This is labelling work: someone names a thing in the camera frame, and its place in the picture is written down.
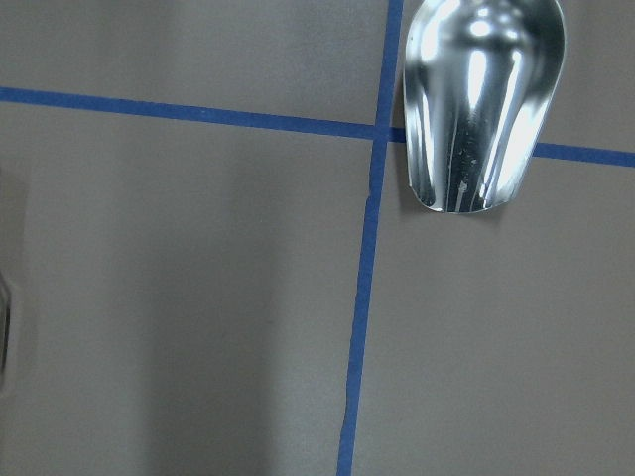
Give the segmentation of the metal scoop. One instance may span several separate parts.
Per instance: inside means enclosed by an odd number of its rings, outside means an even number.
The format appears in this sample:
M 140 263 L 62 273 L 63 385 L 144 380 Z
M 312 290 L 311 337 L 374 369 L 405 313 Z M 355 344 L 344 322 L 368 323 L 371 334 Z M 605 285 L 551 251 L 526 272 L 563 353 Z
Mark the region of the metal scoop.
M 559 83 L 557 1 L 425 1 L 404 50 L 409 186 L 442 213 L 517 195 Z

